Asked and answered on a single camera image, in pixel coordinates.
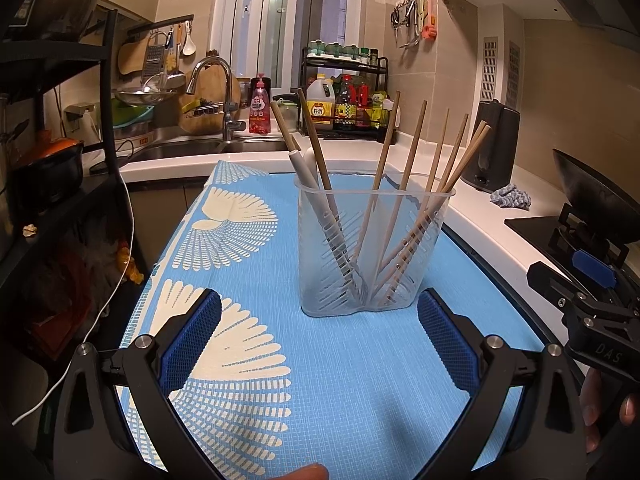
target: stainless steel sink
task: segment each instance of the stainless steel sink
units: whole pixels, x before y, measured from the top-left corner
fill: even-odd
[[[136,153],[131,162],[159,160],[193,155],[220,155],[222,153],[287,152],[282,138],[236,139],[224,142],[210,137],[176,137],[156,141],[148,148]]]

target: blue placemat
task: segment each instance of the blue placemat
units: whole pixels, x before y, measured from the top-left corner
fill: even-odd
[[[464,409],[415,305],[315,319],[300,309],[298,194],[292,174],[220,162],[146,284],[122,345],[223,298],[219,327],[171,399],[229,479],[272,478],[311,462],[332,479],[412,479]],[[349,185],[342,177],[340,186]],[[424,287],[516,348],[543,345],[494,284],[441,234]],[[493,460],[520,396],[508,397],[478,465]],[[121,403],[148,462],[161,466],[128,390]]]

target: gray cloth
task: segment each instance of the gray cloth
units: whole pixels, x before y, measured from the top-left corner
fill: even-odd
[[[494,191],[491,193],[489,200],[501,208],[515,207],[528,211],[531,207],[529,194],[526,191],[519,190],[515,184],[509,184],[498,191]]]

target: faucet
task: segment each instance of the faucet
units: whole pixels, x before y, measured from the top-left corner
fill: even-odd
[[[231,117],[231,112],[235,112],[236,110],[238,110],[238,104],[231,102],[233,75],[231,73],[231,67],[229,66],[229,63],[227,63],[220,56],[207,56],[201,59],[196,64],[193,72],[191,73],[191,79],[189,81],[189,85],[187,86],[186,93],[188,95],[194,95],[196,93],[196,84],[198,82],[200,71],[204,67],[210,65],[220,65],[225,71],[225,117],[223,119],[222,140],[223,142],[232,142],[234,140],[234,132],[244,132],[244,130],[246,129],[246,123],[244,121],[234,121]]]

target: bolt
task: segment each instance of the bolt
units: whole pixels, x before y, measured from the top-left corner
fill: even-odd
[[[136,346],[138,348],[148,348],[153,342],[153,338],[149,335],[141,335],[139,338],[136,338]]]
[[[491,335],[486,339],[486,343],[490,348],[497,350],[498,348],[502,348],[504,346],[504,341],[500,336]]]
[[[546,347],[546,351],[553,357],[560,357],[562,355],[562,347],[560,345],[549,345]]]
[[[78,355],[87,355],[90,351],[91,345],[89,343],[82,343],[76,350],[76,352],[78,352]]]

